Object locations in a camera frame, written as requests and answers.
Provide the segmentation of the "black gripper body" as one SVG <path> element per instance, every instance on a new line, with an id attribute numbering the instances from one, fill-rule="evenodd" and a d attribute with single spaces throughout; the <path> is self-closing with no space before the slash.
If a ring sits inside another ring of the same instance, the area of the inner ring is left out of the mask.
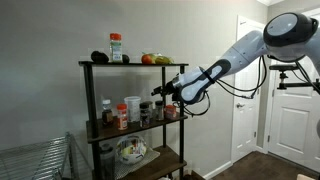
<path id="1" fill-rule="evenodd" d="M 173 100 L 178 100 L 180 88 L 181 88 L 180 83 L 169 81 L 164 87 L 162 86 L 156 87 L 151 92 L 151 95 L 154 96 L 154 95 L 160 94 L 162 97 L 166 95 L 171 95 Z"/>

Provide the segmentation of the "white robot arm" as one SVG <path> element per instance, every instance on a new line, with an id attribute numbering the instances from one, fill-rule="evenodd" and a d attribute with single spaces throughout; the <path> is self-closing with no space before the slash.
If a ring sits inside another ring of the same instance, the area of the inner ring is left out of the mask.
<path id="1" fill-rule="evenodd" d="M 207 70 L 196 67 L 179 74 L 164 88 L 155 88 L 151 95 L 177 93 L 184 103 L 195 104 L 218 79 L 239 72 L 263 55 L 284 63 L 307 56 L 320 73 L 319 21 L 301 13 L 280 14 L 268 22 L 263 32 L 253 30 L 243 36 Z"/>

